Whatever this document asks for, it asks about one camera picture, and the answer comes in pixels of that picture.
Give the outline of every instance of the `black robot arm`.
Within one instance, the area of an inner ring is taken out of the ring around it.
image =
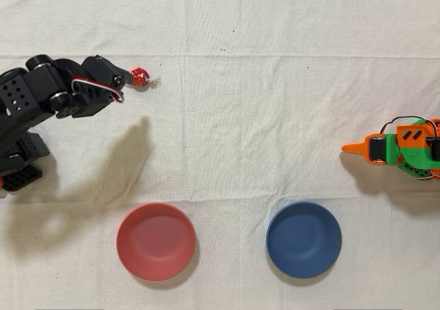
[[[93,116],[113,101],[123,102],[122,88],[134,81],[130,72],[101,56],[87,57],[79,65],[39,55],[26,67],[0,75],[0,188],[7,191],[19,190],[42,175],[29,164],[49,151],[29,128],[53,115]]]

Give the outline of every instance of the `wrinkled cloth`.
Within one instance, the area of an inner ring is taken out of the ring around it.
[[[440,0],[0,0],[0,72],[99,54],[155,78],[32,129],[51,155],[0,192],[0,308],[440,309],[440,181],[340,153],[397,115],[440,117],[439,16]],[[310,280],[265,253],[270,219],[301,199],[343,235]],[[160,283],[115,249],[148,201],[197,233]]]

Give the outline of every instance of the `red bowl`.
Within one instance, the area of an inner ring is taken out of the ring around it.
[[[176,276],[191,261],[195,231],[177,207],[150,202],[130,211],[119,225],[116,250],[134,276],[159,281]]]

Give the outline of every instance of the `red wrapped candy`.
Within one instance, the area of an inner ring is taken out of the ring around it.
[[[150,76],[146,72],[145,69],[141,67],[135,67],[130,71],[131,75],[133,76],[133,83],[132,85],[143,87],[149,82]]]

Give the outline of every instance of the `wire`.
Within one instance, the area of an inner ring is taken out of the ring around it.
[[[434,173],[432,172],[432,169],[430,169],[430,172],[431,172],[432,176],[440,177],[440,175],[434,174]]]
[[[435,123],[432,120],[428,120],[426,118],[423,118],[421,116],[418,115],[403,115],[403,116],[397,116],[396,118],[392,119],[390,122],[387,122],[386,124],[384,124],[384,126],[382,127],[382,129],[380,129],[380,133],[384,133],[385,128],[388,124],[393,123],[394,121],[398,120],[398,119],[402,119],[402,118],[417,118],[417,119],[422,119],[425,120],[426,122],[431,123],[433,129],[434,129],[434,139],[436,140],[438,138],[438,134],[437,134],[437,127],[435,125]]]
[[[92,81],[89,80],[88,78],[81,78],[79,76],[74,76],[71,80],[71,89],[74,93],[78,93],[75,88],[74,88],[74,84],[75,82],[79,82],[79,83],[84,83],[85,85],[91,85],[93,87],[98,87],[107,91],[111,92],[111,96],[113,97],[113,99],[115,100],[115,102],[122,104],[124,102],[124,95],[122,95],[122,92],[117,90],[114,87],[111,87],[109,85],[105,85],[101,82],[96,82],[96,81]]]
[[[418,181],[421,180],[421,179],[431,179],[431,178],[434,177],[434,174],[432,174],[432,171],[431,171],[431,174],[432,174],[432,175],[427,176],[427,177],[417,177],[417,176],[415,175],[415,169],[412,170],[412,173],[413,173],[415,179],[417,179]]]

